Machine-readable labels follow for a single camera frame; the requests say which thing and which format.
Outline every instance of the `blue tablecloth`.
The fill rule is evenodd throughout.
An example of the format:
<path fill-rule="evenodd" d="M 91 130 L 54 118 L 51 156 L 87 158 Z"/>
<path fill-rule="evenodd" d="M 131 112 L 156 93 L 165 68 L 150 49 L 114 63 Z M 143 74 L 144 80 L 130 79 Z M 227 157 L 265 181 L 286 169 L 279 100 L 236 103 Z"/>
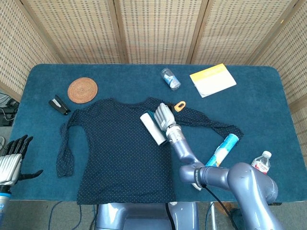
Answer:
<path fill-rule="evenodd" d="M 181 81 L 172 91 L 160 76 L 168 67 Z M 70 129 L 70 147 L 75 156 L 72 177 L 57 178 L 56 158 L 61 143 L 59 127 L 67 121 L 48 101 L 55 94 L 73 111 L 109 97 L 123 103 L 144 101 L 147 97 L 165 101 L 186 101 L 187 106 L 204 112 L 210 119 L 233 124 L 245 133 L 241 142 L 229 153 L 222 167 L 236 162 L 251 163 L 264 150 L 272 153 L 268 175 L 279 187 L 277 202 L 307 199 L 307 172 L 278 72 L 271 67 L 227 66 L 237 85 L 201 98 L 189 75 L 208 65 L 62 65 L 35 66 L 28 77 L 15 119 L 11 139 L 24 134 L 34 136 L 29 145 L 22 172 L 44 172 L 39 177 L 21 181 L 12 188 L 14 199 L 75 201 L 85 169 L 88 147 L 81 127 Z M 67 96 L 68 86 L 79 77 L 89 77 L 98 85 L 97 96 L 89 103 L 75 104 Z M 195 155 L 204 163 L 223 139 L 203 127 L 183 127 L 184 135 Z M 178 201 L 213 201 L 206 191 L 199 192 L 179 180 L 182 165 L 173 152 L 173 182 Z M 234 196 L 213 188 L 222 201 Z"/>

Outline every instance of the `bottle label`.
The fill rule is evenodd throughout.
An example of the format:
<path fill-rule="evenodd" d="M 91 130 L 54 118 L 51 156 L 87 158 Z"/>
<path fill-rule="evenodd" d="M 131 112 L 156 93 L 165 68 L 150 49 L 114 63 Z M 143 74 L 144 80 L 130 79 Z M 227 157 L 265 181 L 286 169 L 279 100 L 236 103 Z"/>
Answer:
<path fill-rule="evenodd" d="M 258 169 L 260 172 L 267 174 L 268 170 L 270 169 L 268 166 L 266 166 L 264 163 L 260 162 L 260 161 L 253 161 L 251 166 L 253 166 L 254 168 Z"/>
<path fill-rule="evenodd" d="M 224 142 L 219 146 L 220 148 L 227 149 L 228 152 L 235 146 L 235 144 L 238 142 L 239 138 L 235 134 L 229 134 Z"/>
<path fill-rule="evenodd" d="M 213 155 L 210 160 L 206 163 L 206 167 L 208 166 L 215 166 L 215 167 L 218 167 L 217 165 L 217 161 L 216 161 L 216 156 Z"/>
<path fill-rule="evenodd" d="M 175 88 L 178 85 L 178 81 L 176 79 L 173 79 L 170 84 L 169 87 L 171 87 L 172 89 Z"/>
<path fill-rule="evenodd" d="M 168 76 L 167 74 L 164 75 L 164 80 L 167 82 L 168 85 L 171 84 L 172 80 L 175 76 Z"/>

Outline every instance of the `small clear bottle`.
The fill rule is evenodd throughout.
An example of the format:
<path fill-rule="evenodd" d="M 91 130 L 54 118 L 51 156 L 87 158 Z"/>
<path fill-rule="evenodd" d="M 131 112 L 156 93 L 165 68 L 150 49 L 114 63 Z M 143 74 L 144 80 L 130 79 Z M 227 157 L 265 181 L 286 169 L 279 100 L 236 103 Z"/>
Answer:
<path fill-rule="evenodd" d="M 270 157 L 272 154 L 269 151 L 264 151 L 260 157 L 253 160 L 251 166 L 258 169 L 260 172 L 267 174 L 270 169 Z"/>
<path fill-rule="evenodd" d="M 163 69 L 161 71 L 161 76 L 172 90 L 176 90 L 180 87 L 181 83 L 178 81 L 178 79 L 174 76 L 174 74 L 169 68 Z"/>

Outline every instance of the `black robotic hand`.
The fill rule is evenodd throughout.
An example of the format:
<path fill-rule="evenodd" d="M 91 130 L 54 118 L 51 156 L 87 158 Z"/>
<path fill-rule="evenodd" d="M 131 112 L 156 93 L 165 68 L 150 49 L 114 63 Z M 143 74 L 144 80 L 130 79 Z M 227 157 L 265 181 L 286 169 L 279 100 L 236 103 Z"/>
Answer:
<path fill-rule="evenodd" d="M 7 144 L 3 155 L 0 156 L 0 171 L 3 172 L 0 175 L 0 185 L 12 187 L 17 181 L 38 177 L 43 172 L 39 170 L 33 174 L 20 174 L 22 161 L 32 139 L 33 137 L 28 138 L 28 135 L 24 135 Z"/>

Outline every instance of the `robot finger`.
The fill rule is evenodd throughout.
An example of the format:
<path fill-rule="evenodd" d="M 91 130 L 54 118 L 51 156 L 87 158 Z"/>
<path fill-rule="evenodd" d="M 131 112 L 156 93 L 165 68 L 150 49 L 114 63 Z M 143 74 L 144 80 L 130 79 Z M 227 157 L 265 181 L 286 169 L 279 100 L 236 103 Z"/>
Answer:
<path fill-rule="evenodd" d="M 38 177 L 40 174 L 42 174 L 44 170 L 38 170 L 36 173 L 33 174 L 20 174 L 18 180 L 22 181 L 22 180 L 28 180 L 28 179 L 33 179 Z"/>
<path fill-rule="evenodd" d="M 28 137 L 28 135 L 24 135 L 22 138 L 19 139 L 19 142 L 15 148 L 14 153 L 20 153 L 21 147 L 24 144 L 24 140 L 26 140 L 26 138 Z"/>
<path fill-rule="evenodd" d="M 14 142 L 14 141 L 11 141 L 11 142 L 9 142 L 9 143 L 6 145 L 6 148 L 5 148 L 4 152 L 3 152 L 3 156 L 8 155 L 8 153 L 9 153 L 9 151 L 10 151 L 10 149 L 11 149 L 11 146 L 12 146 L 13 142 Z"/>
<path fill-rule="evenodd" d="M 17 144 L 18 144 L 19 140 L 20 140 L 20 138 L 18 138 L 17 140 L 15 140 L 15 141 L 12 143 L 12 145 L 11 145 L 11 148 L 10 148 L 10 151 L 9 151 L 8 155 L 11 155 L 11 154 L 13 154 L 13 153 L 14 153 L 14 150 L 15 150 L 15 148 L 16 148 L 16 146 L 17 146 Z"/>
<path fill-rule="evenodd" d="M 21 149 L 20 149 L 20 153 L 22 155 L 22 159 L 24 159 L 25 154 L 27 153 L 28 150 L 28 145 L 30 143 L 30 141 L 33 140 L 33 137 L 29 137 L 24 141 L 24 144 L 22 145 Z"/>

